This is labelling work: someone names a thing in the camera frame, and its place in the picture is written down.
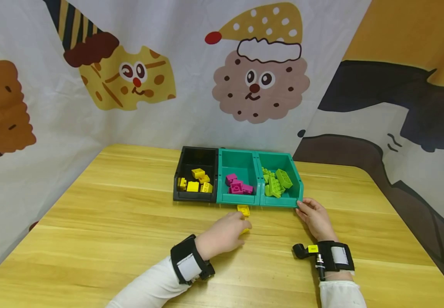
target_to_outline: black storage bin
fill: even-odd
[[[178,188],[178,178],[185,178],[187,182],[197,182],[192,175],[192,169],[202,168],[210,178],[213,192],[187,192]],[[208,147],[183,146],[179,158],[176,174],[174,174],[174,201],[202,201],[216,203],[217,182],[219,174],[219,149]]]

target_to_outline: cartoon nose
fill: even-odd
[[[260,90],[260,86],[257,83],[250,85],[251,93],[258,93],[259,90]]]
[[[133,84],[135,85],[135,87],[140,88],[142,86],[142,82],[140,81],[140,79],[138,78],[134,78],[133,79]]]

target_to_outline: black wrist strap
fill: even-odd
[[[198,277],[205,280],[210,276],[215,275],[215,269],[213,269],[210,261],[204,261],[196,249],[196,244],[194,242],[195,238],[196,236],[191,234],[189,237],[171,249],[172,267],[174,268],[174,272],[176,273],[180,284],[191,285]],[[179,264],[182,262],[192,262],[191,259],[196,261],[196,265],[199,267],[200,273],[195,273],[195,276],[191,277],[183,277],[183,274],[179,269]]]
[[[327,272],[355,270],[349,246],[332,240],[317,243]]]

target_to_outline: white sleeve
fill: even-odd
[[[106,308],[161,308],[188,288],[179,283],[169,256],[122,289]]]
[[[320,282],[322,308],[366,308],[359,286],[352,281]]]

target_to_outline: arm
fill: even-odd
[[[203,260],[231,252],[244,244],[243,240],[238,239],[239,234],[252,226],[242,218],[241,212],[229,213],[196,237],[196,250]],[[161,308],[169,299],[187,289],[188,285],[179,283],[171,257],[166,257],[122,289],[106,308]]]
[[[297,201],[296,213],[309,227],[317,241],[332,240],[338,237],[332,227],[325,208],[311,198]],[[326,281],[320,282],[322,308],[365,308],[366,302],[347,270],[325,272]]]

